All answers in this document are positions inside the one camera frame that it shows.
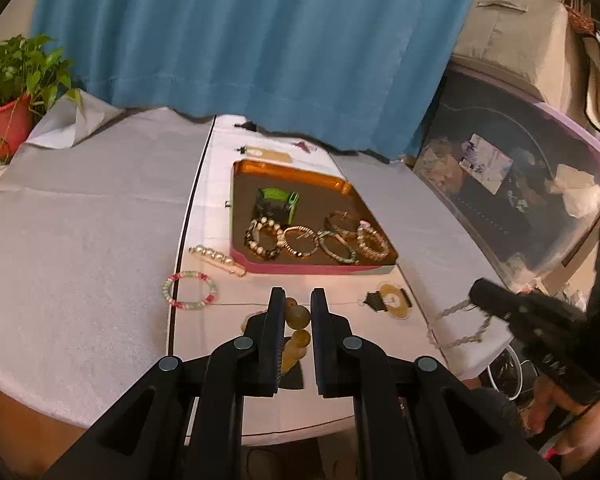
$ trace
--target person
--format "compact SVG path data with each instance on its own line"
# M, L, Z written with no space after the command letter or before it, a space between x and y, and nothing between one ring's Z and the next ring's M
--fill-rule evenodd
M533 433L544 430L554 406L576 416L584 414L560 436L554 446L556 455L550 461L568 480L600 480L600 401L587 410L587 406L571 399L549 377L540 376L534 385L534 402L528 414Z

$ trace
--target wooden floor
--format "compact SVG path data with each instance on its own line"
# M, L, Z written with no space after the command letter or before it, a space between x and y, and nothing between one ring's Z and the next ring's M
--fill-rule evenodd
M0 455L13 472L38 478L83 433L0 391Z

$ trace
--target metal screw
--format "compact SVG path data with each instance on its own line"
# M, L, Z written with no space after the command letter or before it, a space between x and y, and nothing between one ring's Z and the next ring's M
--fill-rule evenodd
M418 368L424 372L432 372L438 368L438 363L431 357L423 357L422 359L418 359Z
M167 356L160 359L158 362L158 368L163 372L170 372L178 367L178 360L173 356Z
M360 350L362 348L362 339L354 335L350 335L342 340L344 348L349 350Z
M253 339L245 335L240 336L234 340L234 346L238 350L247 350L253 346Z

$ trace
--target potted plant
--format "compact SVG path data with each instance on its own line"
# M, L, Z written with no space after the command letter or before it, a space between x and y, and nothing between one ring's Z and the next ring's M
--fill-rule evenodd
M0 158L13 156L33 124L62 90L71 91L71 60L62 48L42 51L51 38L14 36L0 43Z

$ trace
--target green and pink beaded bracelet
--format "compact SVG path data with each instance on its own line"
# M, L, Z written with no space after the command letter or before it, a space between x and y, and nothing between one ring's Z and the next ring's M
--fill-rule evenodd
M173 299L171 295L171 285L174 282L177 282L180 278L197 278L201 282L205 282L209 286L209 294L204 300L200 301L176 301ZM167 278L167 281L164 282L162 287L162 293L164 294L164 299L167 300L171 306L175 308L182 308L183 310L199 310L204 308L209 303L214 303L218 300L218 286L216 282L212 280L206 274L202 272L197 272L195 270L181 270L180 272L176 272Z

